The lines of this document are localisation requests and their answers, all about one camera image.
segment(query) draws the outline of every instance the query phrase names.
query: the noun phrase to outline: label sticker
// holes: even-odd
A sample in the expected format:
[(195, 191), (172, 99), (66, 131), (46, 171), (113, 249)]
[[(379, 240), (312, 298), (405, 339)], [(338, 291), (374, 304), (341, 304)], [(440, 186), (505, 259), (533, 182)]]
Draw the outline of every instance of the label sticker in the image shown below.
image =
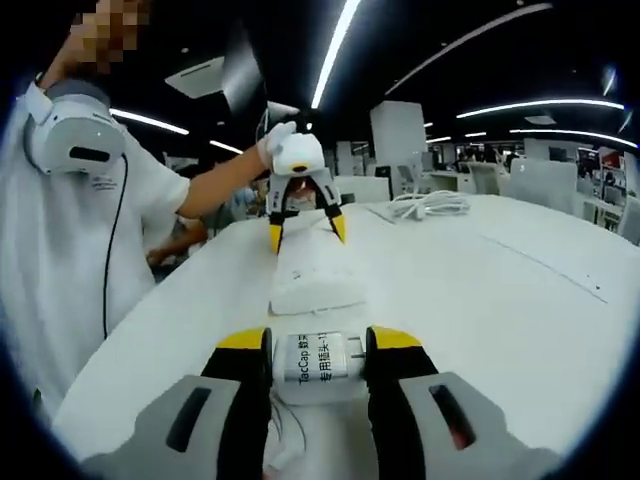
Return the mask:
[(289, 335), (284, 379), (304, 385), (346, 378), (345, 344), (340, 332)]

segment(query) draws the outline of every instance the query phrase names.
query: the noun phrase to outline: person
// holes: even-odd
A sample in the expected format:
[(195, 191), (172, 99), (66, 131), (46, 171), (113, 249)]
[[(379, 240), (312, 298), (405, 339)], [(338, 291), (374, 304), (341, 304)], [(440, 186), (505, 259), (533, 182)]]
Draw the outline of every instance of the person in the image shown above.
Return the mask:
[(169, 238), (147, 252), (147, 263), (156, 282), (169, 276), (189, 258), (192, 247), (203, 244), (208, 238), (207, 228), (201, 220), (176, 216)]
[[(108, 73), (123, 48), (135, 44), (144, 5), (100, 0), (95, 13), (71, 28), (27, 95), (46, 95), (53, 105), (71, 101), (66, 89), (74, 77)], [(108, 100), (88, 83), (86, 90), (93, 97), (83, 108), (101, 106), (109, 116)], [(108, 170), (50, 173), (27, 151), (35, 141), (27, 129), (37, 121), (34, 115), (25, 96), (19, 97), (0, 151), (1, 327), (15, 342), (8, 349), (23, 381), (30, 392), (40, 392), (51, 417), (91, 355), (155, 285), (141, 225), (167, 213), (198, 218), (214, 210), (271, 168), (273, 152), (295, 133), (295, 123), (276, 125), (244, 153), (189, 181), (158, 163), (112, 118), (107, 120), (120, 130), (125, 153)], [(40, 162), (58, 161), (56, 152), (44, 152)]]
[(316, 208), (316, 193), (305, 177), (292, 178), (289, 182), (289, 195), (286, 200), (286, 210), (301, 212)]
[(504, 167), (506, 168), (508, 173), (511, 173), (511, 164), (513, 163), (514, 158), (518, 158), (518, 154), (515, 152), (511, 152), (507, 155), (507, 158), (504, 161)]
[(484, 161), (486, 163), (498, 163), (498, 158), (497, 158), (496, 151), (489, 144), (486, 144), (484, 146)]

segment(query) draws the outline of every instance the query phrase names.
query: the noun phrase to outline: white table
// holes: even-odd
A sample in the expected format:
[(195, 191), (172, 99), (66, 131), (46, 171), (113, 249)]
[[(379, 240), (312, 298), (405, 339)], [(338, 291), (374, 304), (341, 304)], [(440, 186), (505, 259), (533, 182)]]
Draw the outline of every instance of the white table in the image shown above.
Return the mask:
[(585, 195), (584, 193), (578, 193), (578, 198), (583, 205), (582, 213), (585, 220), (592, 222), (594, 217), (593, 210), (589, 212), (587, 206), (592, 207), (592, 209), (594, 209), (596, 213), (599, 211), (604, 211), (609, 212), (618, 218), (622, 218), (622, 212), (624, 209), (620, 205), (613, 205), (611, 203), (605, 202), (604, 200), (601, 200), (600, 198), (596, 198), (593, 195)]
[(388, 178), (337, 175), (333, 180), (340, 195), (353, 194), (355, 203), (372, 203), (391, 200), (389, 198)]
[(468, 173), (434, 171), (427, 174), (434, 190), (475, 193), (475, 185)]
[[(470, 201), (467, 216), (400, 225), (368, 206), (347, 206), (346, 248), (369, 269), (369, 305), (313, 320), (268, 317), (276, 257), (267, 223), (232, 225), (113, 332), (71, 387), (55, 430), (79, 458), (115, 449), (138, 412), (183, 375), (199, 373), (215, 344), (238, 330), (267, 324), (276, 336), (314, 327), (364, 334), (378, 324), (420, 338), (441, 371), (455, 371), (500, 405), (526, 444), (566, 454), (625, 365), (636, 330), (640, 249), (537, 205)], [(303, 213), (298, 222), (318, 215)], [(335, 435), (325, 437), (339, 445)], [(348, 478), (333, 474), (324, 478)]]

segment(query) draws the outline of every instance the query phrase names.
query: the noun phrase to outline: black ceiling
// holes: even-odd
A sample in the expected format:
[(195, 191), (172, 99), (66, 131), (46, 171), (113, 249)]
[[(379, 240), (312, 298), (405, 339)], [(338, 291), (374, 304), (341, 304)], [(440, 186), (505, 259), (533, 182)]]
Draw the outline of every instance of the black ceiling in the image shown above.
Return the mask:
[[(638, 73), (631, 65), (635, 25), (631, 2), (556, 1), (466, 42), (428, 65), (409, 81), (385, 92), (428, 57), (472, 30), (541, 2), (516, 0), (362, 0), (338, 53), (314, 132), (327, 145), (337, 139), (370, 138), (368, 112), (385, 98), (420, 102), (429, 135), (487, 131), (510, 137), (511, 128), (535, 128), (526, 115), (550, 113), (553, 128), (588, 130), (638, 141), (631, 121), (617, 134), (638, 103)], [(258, 91), (249, 107), (229, 118), (222, 95), (191, 100), (164, 83), (170, 74), (224, 55), (232, 30), (248, 33), (270, 100), (309, 108), (344, 0), (154, 0), (140, 48), (125, 56), (105, 85), (114, 106), (187, 128), (187, 137), (129, 124), (152, 151), (194, 154), (213, 161), (233, 154), (212, 147), (215, 139), (238, 148), (254, 140), (264, 108)], [(32, 25), (38, 37), (24, 49), (18, 69), (43, 68), (64, 38), (74, 10), (44, 7)], [(182, 49), (188, 47), (188, 53)], [(617, 69), (609, 101), (627, 112), (593, 107), (550, 107), (456, 119), (456, 114), (509, 102), (541, 98), (601, 99), (607, 67)]]

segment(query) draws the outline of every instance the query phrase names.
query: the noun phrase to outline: fluorescent light strip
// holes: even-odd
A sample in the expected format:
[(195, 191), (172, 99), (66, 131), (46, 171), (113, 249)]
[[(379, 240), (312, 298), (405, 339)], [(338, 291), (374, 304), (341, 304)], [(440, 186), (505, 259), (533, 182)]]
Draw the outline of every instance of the fluorescent light strip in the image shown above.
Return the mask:
[(633, 117), (633, 110), (631, 110), (629, 113), (627, 113), (627, 118), (624, 119), (624, 123), (618, 129), (618, 133), (622, 132), (622, 130), (627, 128), (627, 125), (629, 125), (629, 122), (631, 121), (631, 117)]
[(445, 142), (447, 140), (451, 140), (451, 137), (432, 138), (430, 140), (427, 140), (426, 143)]
[(615, 70), (611, 72), (611, 76), (609, 77), (609, 81), (607, 82), (607, 86), (604, 88), (604, 96), (607, 96), (607, 93), (609, 93), (609, 90), (611, 90), (611, 87), (613, 87), (613, 82), (616, 79), (616, 72)]
[(435, 55), (427, 58), (424, 62), (422, 62), (420, 65), (418, 65), (416, 68), (414, 68), (409, 73), (407, 73), (404, 77), (402, 77), (398, 82), (396, 82), (393, 85), (393, 87), (391, 87), (389, 90), (387, 90), (385, 92), (385, 96), (389, 95), (396, 88), (398, 88), (404, 82), (409, 80), (411, 77), (413, 77), (416, 73), (418, 73), (420, 70), (425, 68), (430, 63), (435, 62), (438, 58), (440, 58), (443, 55), (449, 53), (454, 48), (458, 48), (463, 43), (466, 43), (469, 40), (472, 40), (473, 38), (477, 37), (478, 35), (482, 35), (483, 33), (488, 32), (489, 30), (491, 30), (491, 29), (493, 29), (495, 27), (498, 27), (498, 26), (500, 26), (500, 25), (502, 25), (504, 23), (510, 22), (511, 20), (515, 20), (516, 18), (520, 18), (520, 17), (522, 17), (524, 15), (529, 15), (530, 13), (541, 12), (543, 10), (549, 10), (551, 8), (553, 8), (553, 5), (551, 3), (539, 3), (537, 5), (530, 5), (528, 7), (519, 8), (518, 10), (515, 10), (515, 11), (513, 11), (511, 13), (508, 13), (507, 15), (504, 15), (503, 17), (496, 18), (495, 20), (490, 21), (486, 25), (483, 25), (483, 26), (481, 26), (479, 28), (476, 28), (472, 32), (467, 33), (464, 37), (460, 37), (455, 42), (450, 43), (449, 45), (447, 45), (445, 48), (440, 50)]
[(209, 140), (209, 143), (216, 147), (224, 148), (225, 150), (229, 150), (230, 152), (237, 153), (238, 155), (242, 153), (242, 150), (238, 150), (235, 147), (230, 147), (229, 145), (225, 145), (224, 143), (216, 142), (215, 140)]
[(322, 94), (324, 93), (324, 88), (327, 86), (327, 81), (329, 80), (329, 75), (331, 75), (333, 64), (335, 63), (336, 57), (338, 56), (338, 50), (340, 50), (342, 41), (344, 40), (344, 37), (347, 34), (347, 30), (349, 29), (349, 24), (351, 23), (351, 20), (353, 20), (353, 16), (355, 15), (356, 9), (358, 8), (359, 4), (360, 0), (346, 0), (344, 4), (342, 13), (340, 14), (340, 19), (338, 20), (338, 24), (336, 25), (336, 30), (333, 32), (333, 37), (331, 38), (331, 43), (329, 44), (327, 56), (325, 57), (324, 63), (322, 64), (322, 70), (320, 71), (320, 78), (318, 78), (316, 93), (314, 93), (313, 95), (311, 108), (318, 108), (318, 106), (320, 105)]
[(610, 107), (624, 110), (624, 105), (613, 102), (605, 102), (604, 100), (585, 100), (582, 98), (554, 99), (554, 100), (536, 100), (535, 102), (513, 103), (511, 105), (501, 105), (499, 107), (483, 108), (473, 112), (462, 113), (456, 118), (467, 118), (474, 115), (482, 115), (483, 113), (499, 112), (501, 110), (511, 110), (513, 108), (535, 107), (537, 105), (593, 105), (597, 107)]
[(638, 148), (638, 145), (628, 140), (622, 140), (621, 138), (612, 137), (610, 135), (603, 135), (602, 133), (579, 132), (577, 130), (554, 130), (554, 129), (535, 128), (535, 129), (528, 129), (528, 130), (520, 130), (520, 129), (509, 130), (509, 133), (566, 133), (569, 135), (584, 135), (586, 137), (602, 138), (604, 140), (610, 140), (612, 142), (619, 142), (629, 147)]
[(160, 120), (154, 120), (153, 118), (138, 115), (137, 113), (125, 112), (124, 110), (118, 110), (117, 108), (110, 108), (109, 112), (114, 117), (122, 117), (128, 120), (135, 120), (136, 122), (146, 123), (147, 125), (170, 130), (181, 135), (189, 135), (189, 130), (176, 127), (175, 125), (171, 125), (170, 123), (161, 122)]

